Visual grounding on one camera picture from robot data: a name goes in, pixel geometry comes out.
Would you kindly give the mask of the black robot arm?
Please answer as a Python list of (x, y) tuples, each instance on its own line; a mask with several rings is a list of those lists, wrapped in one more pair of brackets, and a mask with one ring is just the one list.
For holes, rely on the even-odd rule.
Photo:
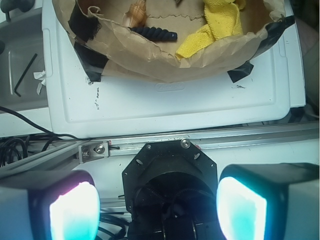
[[(131, 222), (113, 240), (317, 240), (319, 166), (231, 164), (204, 171), (130, 164), (122, 174)], [(24, 171), (0, 179), (3, 240), (93, 240), (106, 217), (91, 175)]]

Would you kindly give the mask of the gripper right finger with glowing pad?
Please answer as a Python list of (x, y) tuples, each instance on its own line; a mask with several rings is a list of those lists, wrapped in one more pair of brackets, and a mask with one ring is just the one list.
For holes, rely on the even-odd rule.
[(216, 209), (228, 240), (318, 240), (320, 167), (230, 164), (220, 175)]

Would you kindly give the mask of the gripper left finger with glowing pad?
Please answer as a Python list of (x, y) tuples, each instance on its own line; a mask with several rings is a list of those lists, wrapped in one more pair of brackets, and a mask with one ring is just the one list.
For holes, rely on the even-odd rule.
[(101, 202), (84, 170), (9, 170), (0, 174), (2, 240), (93, 240)]

